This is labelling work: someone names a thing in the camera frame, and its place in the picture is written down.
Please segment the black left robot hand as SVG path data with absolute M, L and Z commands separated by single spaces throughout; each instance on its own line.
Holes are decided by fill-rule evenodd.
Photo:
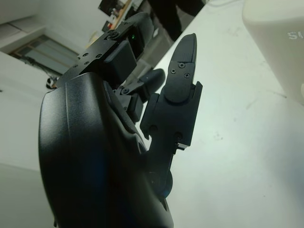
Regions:
M 123 83 L 153 35 L 145 12 L 109 30 L 46 93 L 38 153 L 59 228 L 172 228 L 174 154 L 190 146 L 202 84 L 197 38 L 177 44 L 168 72 Z

